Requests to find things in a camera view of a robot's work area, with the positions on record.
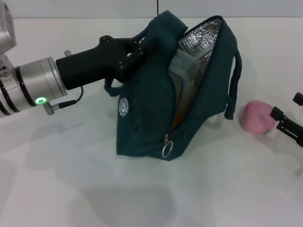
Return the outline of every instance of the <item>white table surface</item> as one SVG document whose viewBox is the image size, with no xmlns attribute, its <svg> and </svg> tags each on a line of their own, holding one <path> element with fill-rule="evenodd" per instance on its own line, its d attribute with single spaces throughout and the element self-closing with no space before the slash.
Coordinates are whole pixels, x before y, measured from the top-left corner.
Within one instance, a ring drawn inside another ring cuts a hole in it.
<svg viewBox="0 0 303 227">
<path fill-rule="evenodd" d="M 18 19 L 14 65 L 131 37 L 148 19 Z M 193 27 L 202 19 L 184 19 Z M 249 100 L 303 122 L 303 18 L 229 18 L 243 59 L 237 113 Z M 0 119 L 2 227 L 301 227 L 303 149 L 282 133 L 254 137 L 222 115 L 174 161 L 116 155 L 117 98 L 103 81 L 75 106 Z M 62 99 L 74 99 L 80 89 Z"/>
</svg>

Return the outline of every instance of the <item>bag strap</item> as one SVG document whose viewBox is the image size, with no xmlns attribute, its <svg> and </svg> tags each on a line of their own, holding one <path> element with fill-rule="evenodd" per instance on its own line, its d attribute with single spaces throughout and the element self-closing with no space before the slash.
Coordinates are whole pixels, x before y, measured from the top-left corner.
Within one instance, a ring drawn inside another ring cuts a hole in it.
<svg viewBox="0 0 303 227">
<path fill-rule="evenodd" d="M 236 65 L 232 74 L 231 84 L 229 87 L 229 98 L 227 100 L 227 108 L 224 115 L 227 120 L 233 120 L 233 114 L 235 113 L 236 109 L 238 82 L 242 71 L 242 59 L 239 50 L 237 50 L 235 54 L 235 60 Z"/>
</svg>

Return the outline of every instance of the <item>metal ring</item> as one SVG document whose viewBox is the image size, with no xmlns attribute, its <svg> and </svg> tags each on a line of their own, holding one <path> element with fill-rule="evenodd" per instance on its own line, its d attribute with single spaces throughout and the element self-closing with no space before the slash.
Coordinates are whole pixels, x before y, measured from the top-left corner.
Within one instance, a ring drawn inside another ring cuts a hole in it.
<svg viewBox="0 0 303 227">
<path fill-rule="evenodd" d="M 168 152 L 168 154 L 167 154 L 167 155 L 164 155 L 165 148 L 166 148 L 166 147 L 167 147 L 169 144 L 170 144 L 170 149 L 169 149 L 169 152 Z M 171 153 L 171 151 L 172 151 L 173 146 L 174 146 L 174 142 L 173 142 L 173 141 L 169 141 L 167 144 L 165 144 L 165 145 L 164 145 L 164 147 L 163 147 L 163 149 L 162 149 L 162 157 L 163 157 L 163 158 L 167 158 L 167 157 L 170 155 L 170 153 Z"/>
</svg>

